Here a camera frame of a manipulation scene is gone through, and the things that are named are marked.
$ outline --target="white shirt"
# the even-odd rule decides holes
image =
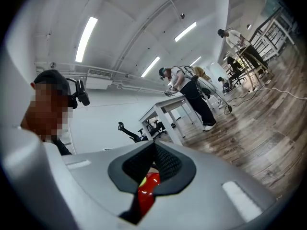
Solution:
[[[171,76],[171,82],[173,84],[173,86],[176,84],[177,80],[178,80],[178,76],[177,76],[177,72],[181,71],[179,67],[173,67],[171,69],[172,71],[172,76]],[[183,79],[183,82],[178,86],[178,90],[182,90],[182,88],[188,83],[190,82],[191,79],[188,79],[188,78],[184,78]]]
[[[236,30],[230,30],[228,33],[229,33],[229,36],[226,37],[226,42],[231,48],[235,47],[237,49],[241,49],[241,48],[245,48],[250,45],[250,43],[246,39],[244,39],[243,43],[241,43],[241,40],[240,40],[241,33],[240,32]]]

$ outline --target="air vent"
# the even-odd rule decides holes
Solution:
[[[93,78],[111,79],[112,73],[107,71],[89,69],[87,72],[87,76]]]

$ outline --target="black mesh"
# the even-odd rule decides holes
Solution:
[[[128,176],[140,184],[153,162],[154,144],[126,160],[122,165],[122,169]]]
[[[172,178],[182,167],[178,157],[158,146],[155,148],[155,164],[159,169],[161,182]]]

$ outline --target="fluorescent light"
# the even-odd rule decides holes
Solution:
[[[190,67],[193,66],[193,64],[194,64],[196,61],[198,61],[200,58],[201,58],[201,56],[199,56],[199,57],[190,65]]]
[[[154,65],[158,62],[159,59],[160,59],[160,57],[158,57],[158,56],[154,59],[154,61],[149,65],[149,67],[148,67],[148,68],[145,70],[145,72],[141,75],[142,78],[146,76],[146,74],[150,71],[151,68],[154,67]]]
[[[88,20],[88,22],[85,26],[85,29],[83,31],[83,34],[82,34],[82,37],[80,39],[80,43],[79,43],[79,46],[78,46],[78,50],[77,50],[77,55],[76,55],[76,61],[77,62],[82,62],[87,42],[88,42],[88,40],[91,36],[91,33],[92,33],[97,21],[98,20],[96,18],[91,17]]]
[[[192,30],[196,26],[196,22],[190,25],[186,30],[180,33],[177,37],[175,37],[175,41],[178,42],[180,38],[182,38],[185,34],[187,34],[190,30]]]

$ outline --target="black cap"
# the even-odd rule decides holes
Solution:
[[[218,31],[217,31],[217,33],[218,33],[218,35],[221,37],[221,38],[223,38],[224,37],[224,30],[222,30],[222,29],[219,29]]]
[[[164,67],[162,67],[162,68],[160,68],[160,70],[159,70],[159,75],[161,76],[161,77],[164,77],[164,74],[163,74],[163,72],[164,72]]]
[[[46,70],[40,73],[34,80],[34,83],[52,84],[53,88],[60,92],[61,95],[68,96],[68,106],[76,109],[78,103],[71,95],[71,88],[65,77],[63,77],[57,70]]]

